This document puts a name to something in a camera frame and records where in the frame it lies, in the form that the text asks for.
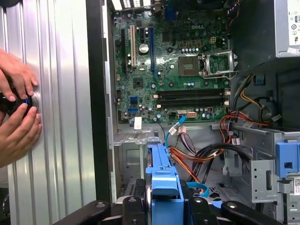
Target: aluminum surface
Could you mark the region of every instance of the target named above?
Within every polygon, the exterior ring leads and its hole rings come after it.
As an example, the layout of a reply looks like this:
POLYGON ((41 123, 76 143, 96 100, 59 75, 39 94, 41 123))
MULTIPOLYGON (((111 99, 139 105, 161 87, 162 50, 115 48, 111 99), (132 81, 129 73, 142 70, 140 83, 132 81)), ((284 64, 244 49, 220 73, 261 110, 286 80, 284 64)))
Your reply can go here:
POLYGON ((12 225, 50 225, 95 200, 84 0, 0 8, 0 48, 35 72, 43 132, 8 167, 12 225))

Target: ram slot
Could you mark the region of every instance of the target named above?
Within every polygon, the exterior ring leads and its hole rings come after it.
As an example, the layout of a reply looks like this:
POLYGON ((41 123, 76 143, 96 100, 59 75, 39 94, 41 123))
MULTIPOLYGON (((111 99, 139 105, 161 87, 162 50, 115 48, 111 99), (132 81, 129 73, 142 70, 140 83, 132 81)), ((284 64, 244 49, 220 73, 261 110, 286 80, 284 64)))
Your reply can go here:
POLYGON ((130 25, 131 65, 136 67, 135 26, 130 25))
POLYGON ((126 60, 126 39, 125 30, 121 29, 121 54, 122 54, 122 70, 126 73, 127 70, 127 60, 126 60))
POLYGON ((149 28, 149 44, 150 44, 150 69, 155 75, 155 56, 154 56, 154 29, 149 28))

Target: black wire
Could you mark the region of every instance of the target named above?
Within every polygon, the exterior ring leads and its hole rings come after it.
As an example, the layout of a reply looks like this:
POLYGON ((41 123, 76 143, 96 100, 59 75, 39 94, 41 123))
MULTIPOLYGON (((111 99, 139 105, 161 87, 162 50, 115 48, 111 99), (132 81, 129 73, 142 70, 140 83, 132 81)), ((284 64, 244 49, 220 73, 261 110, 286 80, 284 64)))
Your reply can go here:
POLYGON ((212 158, 210 160, 210 162, 208 163, 208 165, 207 165, 207 168, 206 168, 206 171, 205 171, 205 175, 204 175, 203 180, 202 180, 202 184, 205 184, 205 182, 206 182, 206 180, 208 178, 208 174, 210 173, 210 169, 211 169, 211 165, 212 165, 213 161, 214 161, 214 158, 212 158))
POLYGON ((164 140, 165 140, 165 130, 163 128, 163 126, 160 125, 160 123, 158 123, 158 125, 161 127, 161 129, 163 130, 163 133, 164 133, 164 140))

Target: black object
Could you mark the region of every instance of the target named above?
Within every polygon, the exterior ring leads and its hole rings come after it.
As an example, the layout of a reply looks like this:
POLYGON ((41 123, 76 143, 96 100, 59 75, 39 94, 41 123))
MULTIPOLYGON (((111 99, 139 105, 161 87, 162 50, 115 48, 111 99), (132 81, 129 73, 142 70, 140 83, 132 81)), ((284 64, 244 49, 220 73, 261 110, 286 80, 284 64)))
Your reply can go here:
POLYGON ((236 201, 223 203, 221 213, 229 220, 243 225, 282 225, 282 223, 236 201))
POLYGON ((12 89, 12 92, 16 98, 16 101, 14 102, 9 101, 2 93, 0 93, 0 111, 11 116, 21 104, 26 103, 28 107, 24 114, 25 117, 32 107, 32 98, 27 96, 26 99, 21 99, 16 89, 12 89))
MULTIPOLYGON (((235 201, 222 204, 222 209, 205 198, 192 196, 185 181, 180 180, 184 197, 184 225, 281 225, 278 221, 235 201)), ((145 225, 145 180, 136 180, 134 196, 117 200, 118 204, 93 201, 54 225, 145 225)))
POLYGON ((3 8, 9 8, 15 6, 21 1, 22 0, 0 0, 0 6, 2 6, 3 8))

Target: hand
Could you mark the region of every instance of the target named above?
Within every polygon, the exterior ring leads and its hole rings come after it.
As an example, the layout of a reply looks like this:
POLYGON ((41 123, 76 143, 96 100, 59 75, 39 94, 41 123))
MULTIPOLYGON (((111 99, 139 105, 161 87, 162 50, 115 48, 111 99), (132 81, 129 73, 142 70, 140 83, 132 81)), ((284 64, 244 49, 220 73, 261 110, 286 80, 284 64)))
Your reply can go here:
POLYGON ((23 64, 17 57, 0 49, 0 92, 2 92, 8 100, 13 102, 16 99, 4 73, 7 77, 12 79, 20 98, 26 98, 26 91, 28 95, 33 95, 32 85, 36 86, 38 82, 31 69, 23 64))
POLYGON ((32 149, 42 131, 41 115, 30 108, 24 119, 24 103, 2 124, 5 114, 0 112, 0 168, 21 159, 32 149))

